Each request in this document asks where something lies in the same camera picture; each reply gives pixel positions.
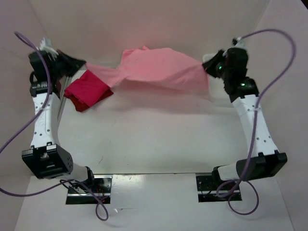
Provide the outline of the magenta t shirt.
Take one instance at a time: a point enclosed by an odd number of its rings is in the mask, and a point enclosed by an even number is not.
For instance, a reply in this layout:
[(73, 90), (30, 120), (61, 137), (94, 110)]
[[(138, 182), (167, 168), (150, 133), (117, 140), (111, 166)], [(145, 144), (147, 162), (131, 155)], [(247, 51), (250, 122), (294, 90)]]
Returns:
[(92, 107), (107, 90), (111, 90), (109, 86), (91, 71), (86, 70), (80, 78), (73, 81), (64, 90), (64, 93), (74, 95), (82, 103)]

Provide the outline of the light pink t shirt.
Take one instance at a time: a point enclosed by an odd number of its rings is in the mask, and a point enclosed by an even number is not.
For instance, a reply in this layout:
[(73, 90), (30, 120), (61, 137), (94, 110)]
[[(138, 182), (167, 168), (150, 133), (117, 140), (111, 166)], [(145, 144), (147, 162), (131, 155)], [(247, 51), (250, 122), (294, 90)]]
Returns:
[(114, 87), (120, 82), (137, 81), (188, 91), (206, 91), (208, 77), (202, 63), (171, 48), (124, 50), (116, 68), (86, 63), (86, 68)]

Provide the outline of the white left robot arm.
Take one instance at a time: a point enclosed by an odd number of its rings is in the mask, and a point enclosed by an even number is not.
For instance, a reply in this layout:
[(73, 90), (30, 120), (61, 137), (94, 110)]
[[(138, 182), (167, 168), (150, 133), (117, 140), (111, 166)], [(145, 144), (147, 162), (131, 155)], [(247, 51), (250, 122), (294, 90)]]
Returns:
[(36, 118), (32, 142), (28, 150), (22, 151), (22, 160), (38, 179), (77, 180), (79, 187), (89, 193), (96, 187), (93, 172), (75, 164), (58, 139), (60, 79), (72, 77), (86, 62), (61, 51), (55, 56), (48, 51), (34, 51), (28, 58), (33, 68), (29, 80)]

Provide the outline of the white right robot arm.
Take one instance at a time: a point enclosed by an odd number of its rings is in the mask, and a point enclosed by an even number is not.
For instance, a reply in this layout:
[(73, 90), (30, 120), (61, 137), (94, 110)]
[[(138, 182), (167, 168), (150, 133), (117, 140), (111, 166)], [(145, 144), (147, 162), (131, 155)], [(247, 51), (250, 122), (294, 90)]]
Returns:
[(231, 47), (219, 50), (203, 62), (207, 74), (223, 81), (224, 90), (236, 109), (248, 146), (248, 157), (235, 164), (218, 166), (211, 184), (222, 189), (228, 180), (257, 180), (275, 176), (287, 162), (286, 153), (280, 152), (269, 133), (258, 100), (256, 82), (246, 75), (246, 49)]

